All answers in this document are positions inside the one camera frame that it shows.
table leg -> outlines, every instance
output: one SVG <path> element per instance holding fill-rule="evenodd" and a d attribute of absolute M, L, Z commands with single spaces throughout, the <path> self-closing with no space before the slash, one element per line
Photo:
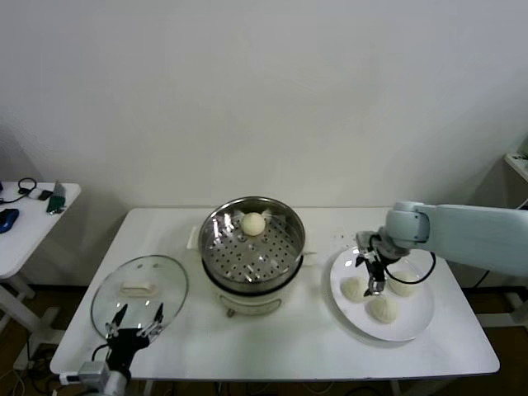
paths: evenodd
<path fill-rule="evenodd" d="M 0 286 L 0 309 L 11 318 L 15 319 L 19 324 L 24 326 L 30 333 L 30 350 L 29 356 L 33 356 L 40 344 L 58 345 L 62 336 L 63 330 L 54 330 L 51 328 L 51 323 L 59 313 L 56 307 L 46 309 L 42 318 L 36 316 L 30 309 L 28 309 L 17 297 L 9 293 L 6 289 Z M 13 368 L 15 370 L 24 370 L 28 366 L 27 344 L 22 349 L 20 355 L 15 361 Z"/>
<path fill-rule="evenodd" d="M 24 295 L 23 293 L 20 293 L 16 297 L 16 299 L 18 299 L 19 301 L 23 301 L 25 297 L 26 295 Z M 2 319 L 0 319 L 0 332 L 2 332 L 4 328 L 6 328 L 10 320 L 11 320 L 11 316 L 9 316 L 9 313 L 4 312 Z"/>
<path fill-rule="evenodd" d="M 19 275 L 13 275 L 7 280 L 18 293 L 26 295 L 28 299 L 35 297 L 35 291 Z"/>
<path fill-rule="evenodd" d="M 523 303 L 517 294 L 506 294 L 515 307 L 510 313 L 479 313 L 477 319 L 483 328 L 524 327 L 528 330 L 528 301 Z"/>
<path fill-rule="evenodd" d="M 396 379 L 389 381 L 390 390 L 393 396 L 401 396 L 402 390 L 399 388 L 399 382 Z"/>
<path fill-rule="evenodd" d="M 49 332 L 51 327 L 32 313 L 21 301 L 0 286 L 0 309 L 30 332 Z"/>

white wall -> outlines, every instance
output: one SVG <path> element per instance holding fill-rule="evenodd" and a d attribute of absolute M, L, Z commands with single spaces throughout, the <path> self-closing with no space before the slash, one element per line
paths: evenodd
<path fill-rule="evenodd" d="M 527 12 L 522 0 L 2 2 L 2 149 L 83 188 L 30 277 L 86 283 L 135 206 L 471 200 L 528 130 Z"/>

white robotic arm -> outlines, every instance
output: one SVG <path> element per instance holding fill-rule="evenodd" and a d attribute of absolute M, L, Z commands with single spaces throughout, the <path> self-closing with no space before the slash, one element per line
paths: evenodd
<path fill-rule="evenodd" d="M 359 232 L 369 292 L 384 288 L 382 270 L 409 249 L 514 276 L 528 276 L 528 211 L 398 202 L 378 233 Z"/>

floor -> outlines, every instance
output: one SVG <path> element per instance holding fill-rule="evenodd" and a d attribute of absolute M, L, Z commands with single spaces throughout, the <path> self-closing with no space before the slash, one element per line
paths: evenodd
<path fill-rule="evenodd" d="M 81 298 L 82 290 L 39 290 L 33 300 L 27 300 L 26 304 L 38 314 L 42 314 L 49 306 L 60 306 L 61 312 L 57 317 L 54 326 L 65 329 L 73 316 Z M 509 303 L 505 298 L 495 293 L 479 293 L 468 295 L 476 313 L 499 313 L 510 310 Z M 466 377 L 453 381 L 443 388 L 436 395 L 438 396 L 458 396 L 468 394 L 478 394 L 479 396 L 496 394 L 527 394 L 528 393 L 528 332 L 524 328 L 496 328 L 487 329 L 486 333 L 501 361 L 501 369 L 495 375 L 485 375 L 479 377 Z M 0 333 L 0 376 L 12 368 L 13 361 L 17 358 L 24 342 L 26 333 L 24 329 L 14 321 L 11 321 L 5 330 Z M 43 372 L 33 373 L 31 377 L 23 373 L 25 384 L 25 396 L 37 396 L 45 391 L 46 385 L 49 391 L 59 387 L 54 381 L 54 376 L 45 371 L 46 359 L 40 361 Z M 404 381 L 402 389 L 411 386 L 415 381 Z M 0 396 L 11 396 L 16 379 L 13 373 L 9 373 L 0 379 Z M 272 383 L 272 384 L 244 384 L 244 383 L 224 383 L 220 393 L 222 396 L 271 396 L 271 395 L 294 395 L 309 396 L 328 388 L 328 383 Z M 140 390 L 144 387 L 143 382 L 132 382 L 130 384 L 130 394 L 142 394 Z M 59 396 L 74 396 L 81 394 L 85 388 L 82 386 L 67 387 L 60 389 Z M 216 395 L 215 384 L 203 382 L 159 382 L 155 384 L 154 396 L 200 396 Z M 16 395 L 20 396 L 21 386 L 18 385 Z M 387 381 L 378 382 L 349 382 L 335 383 L 325 395 L 328 396 L 390 396 L 390 387 Z"/>

small white table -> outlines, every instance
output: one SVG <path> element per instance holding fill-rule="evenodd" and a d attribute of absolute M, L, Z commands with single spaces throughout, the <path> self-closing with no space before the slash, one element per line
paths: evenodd
<path fill-rule="evenodd" d="M 5 200 L 13 200 L 19 196 L 18 185 L 15 182 L 3 181 L 3 191 L 0 196 Z M 66 206 L 70 206 L 81 192 L 77 184 L 64 183 L 66 190 Z M 52 191 L 54 183 L 38 183 L 38 187 Z M 0 286 L 0 309 L 5 313 L 0 321 L 0 331 L 6 326 L 10 318 L 15 319 L 31 333 L 30 354 L 32 355 L 42 343 L 59 344 L 64 332 L 54 330 L 50 324 L 57 316 L 59 309 L 46 310 L 42 318 L 37 317 L 23 303 L 25 297 L 33 298 L 35 292 L 17 275 L 29 256 L 40 245 L 48 232 L 62 218 L 61 214 L 46 214 L 48 200 L 32 200 L 22 198 L 12 204 L 0 205 L 0 210 L 19 209 L 20 215 L 6 233 L 0 234 L 0 280 L 5 279 L 19 293 L 13 296 Z M 26 346 L 15 362 L 14 368 L 26 368 Z"/>
<path fill-rule="evenodd" d="M 528 183 L 528 159 L 516 153 L 509 153 L 504 160 Z M 506 298 L 514 308 L 507 313 L 479 313 L 478 321 L 483 328 L 514 328 L 518 326 L 528 330 L 528 301 L 523 302 L 517 293 L 506 293 Z"/>

